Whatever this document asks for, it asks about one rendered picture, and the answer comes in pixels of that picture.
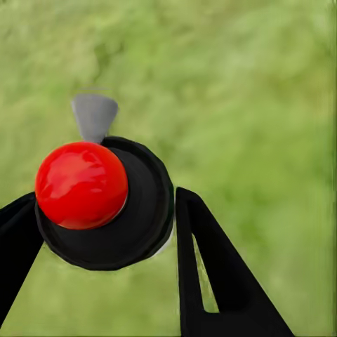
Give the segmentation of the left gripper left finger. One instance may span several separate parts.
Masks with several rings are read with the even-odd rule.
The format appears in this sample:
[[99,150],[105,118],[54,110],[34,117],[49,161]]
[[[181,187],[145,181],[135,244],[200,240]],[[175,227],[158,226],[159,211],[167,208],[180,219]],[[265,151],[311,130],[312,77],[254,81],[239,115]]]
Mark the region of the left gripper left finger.
[[0,209],[0,327],[44,243],[35,192]]

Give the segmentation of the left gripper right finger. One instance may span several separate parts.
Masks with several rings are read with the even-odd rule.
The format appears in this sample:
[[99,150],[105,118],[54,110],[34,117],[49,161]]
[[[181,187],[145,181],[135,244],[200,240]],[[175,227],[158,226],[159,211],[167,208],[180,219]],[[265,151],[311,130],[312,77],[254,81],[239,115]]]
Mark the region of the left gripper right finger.
[[[181,337],[294,337],[203,199],[176,189]],[[192,234],[219,313],[204,311]]]

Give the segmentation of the pesticide atomizer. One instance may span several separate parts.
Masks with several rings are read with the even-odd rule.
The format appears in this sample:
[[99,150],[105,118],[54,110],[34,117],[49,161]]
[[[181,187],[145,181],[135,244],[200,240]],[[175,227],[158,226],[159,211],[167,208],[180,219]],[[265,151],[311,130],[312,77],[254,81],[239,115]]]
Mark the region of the pesticide atomizer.
[[158,256],[176,228],[174,186],[146,145],[106,136],[118,104],[73,95],[82,141],[43,160],[35,180],[37,225],[52,252],[88,271],[115,271]]

